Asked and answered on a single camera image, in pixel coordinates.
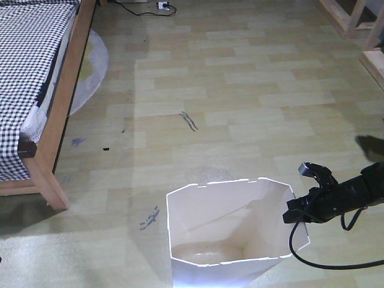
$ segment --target bed leg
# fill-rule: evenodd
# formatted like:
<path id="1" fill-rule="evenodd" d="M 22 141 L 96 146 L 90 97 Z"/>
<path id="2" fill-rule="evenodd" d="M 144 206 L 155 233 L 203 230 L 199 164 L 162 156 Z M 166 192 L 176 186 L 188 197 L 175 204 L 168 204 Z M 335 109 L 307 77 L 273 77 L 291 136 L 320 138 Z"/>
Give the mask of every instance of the bed leg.
<path id="1" fill-rule="evenodd" d="M 68 209 L 68 198 L 52 171 L 47 168 L 39 151 L 37 150 L 34 158 L 25 158 L 23 161 L 31 175 L 31 181 L 48 204 L 55 210 Z"/>

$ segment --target power strip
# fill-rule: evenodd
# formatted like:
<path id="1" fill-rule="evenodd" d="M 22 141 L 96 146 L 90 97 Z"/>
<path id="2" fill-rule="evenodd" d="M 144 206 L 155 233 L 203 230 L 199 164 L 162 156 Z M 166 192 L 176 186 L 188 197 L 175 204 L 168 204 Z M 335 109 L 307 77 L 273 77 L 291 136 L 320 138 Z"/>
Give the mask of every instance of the power strip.
<path id="1" fill-rule="evenodd" d="M 169 10 L 169 1 L 156 2 L 156 7 L 159 10 Z"/>

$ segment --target bed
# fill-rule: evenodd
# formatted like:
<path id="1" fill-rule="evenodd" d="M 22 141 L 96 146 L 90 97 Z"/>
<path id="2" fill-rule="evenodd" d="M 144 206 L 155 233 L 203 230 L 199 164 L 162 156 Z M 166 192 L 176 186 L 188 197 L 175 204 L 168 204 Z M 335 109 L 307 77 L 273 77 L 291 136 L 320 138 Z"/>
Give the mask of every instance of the bed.
<path id="1" fill-rule="evenodd" d="M 319 0 L 318 5 L 330 18 L 340 36 L 366 38 L 376 16 L 367 8 L 368 0 Z"/>
<path id="2" fill-rule="evenodd" d="M 367 38 L 360 61 L 371 73 L 376 82 L 384 89 L 384 6 L 374 28 Z"/>
<path id="3" fill-rule="evenodd" d="M 106 5 L 106 0 L 100 0 L 99 3 Z M 0 54 L 0 64 L 3 64 L 0 74 L 2 73 L 2 79 L 4 76 L 8 77 L 8 81 L 0 82 L 2 88 L 0 89 L 2 92 L 0 195 L 2 196 L 40 193 L 53 209 L 68 208 L 68 198 L 53 171 L 95 5 L 96 0 L 83 0 L 80 3 L 78 0 L 0 0 L 2 22 L 7 23 L 7 30 L 2 33 L 0 40 L 4 41 L 5 38 L 8 45 L 0 44 L 2 46 L 0 52 L 3 53 Z M 31 18 L 38 19 L 41 14 L 49 14 L 52 18 L 50 21 L 53 21 L 52 27 L 56 29 L 48 38 L 59 37 L 59 39 L 55 39 L 49 49 L 38 51 L 37 54 L 43 58 L 35 61 L 38 62 L 37 69 L 31 64 L 35 63 L 30 60 L 32 57 L 30 54 L 33 53 L 22 53 L 22 61 L 17 60 L 19 62 L 16 65 L 15 60 L 6 53 L 13 49 L 23 51 L 19 47 L 26 45 L 25 39 L 18 44 L 20 37 L 9 40 L 4 35 L 18 23 L 28 23 L 32 21 Z M 14 20 L 18 17 L 25 19 L 19 20 L 14 25 Z M 38 20 L 34 25 L 26 25 L 28 28 L 23 29 L 38 26 L 40 22 L 41 20 Z M 46 46 L 51 41 L 45 39 L 44 35 L 39 34 L 37 37 L 42 42 L 36 49 Z M 17 70 L 18 74 L 15 76 L 7 69 Z M 4 97 L 4 91 L 7 93 L 11 91 L 20 98 L 20 101 Z"/>

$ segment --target white paper bag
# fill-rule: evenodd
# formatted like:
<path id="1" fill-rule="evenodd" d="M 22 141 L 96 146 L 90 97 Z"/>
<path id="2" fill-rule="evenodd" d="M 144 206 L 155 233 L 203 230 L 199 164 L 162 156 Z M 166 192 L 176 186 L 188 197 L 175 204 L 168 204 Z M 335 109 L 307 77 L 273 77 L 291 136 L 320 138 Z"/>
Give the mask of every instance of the white paper bag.
<path id="1" fill-rule="evenodd" d="M 289 185 L 257 181 L 191 184 L 167 195 L 173 286 L 245 287 L 291 255 L 293 224 L 283 222 Z M 295 232 L 298 250 L 310 243 L 305 224 Z"/>

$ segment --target blue mark on floor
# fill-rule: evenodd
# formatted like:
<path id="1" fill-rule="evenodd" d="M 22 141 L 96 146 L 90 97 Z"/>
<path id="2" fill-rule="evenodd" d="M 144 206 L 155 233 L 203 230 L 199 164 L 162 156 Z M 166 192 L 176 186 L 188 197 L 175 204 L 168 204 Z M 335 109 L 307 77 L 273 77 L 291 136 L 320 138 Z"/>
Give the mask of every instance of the blue mark on floor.
<path id="1" fill-rule="evenodd" d="M 155 209 L 153 210 L 152 214 L 150 216 L 148 216 L 148 218 L 145 221 L 140 223 L 140 226 L 141 226 L 140 230 L 146 229 L 150 224 L 155 222 L 156 217 L 159 214 L 159 212 L 160 212 L 160 210 L 159 210 L 158 206 L 156 206 Z"/>
<path id="2" fill-rule="evenodd" d="M 86 138 L 75 138 L 72 140 L 72 147 L 78 147 L 81 143 L 83 143 Z"/>

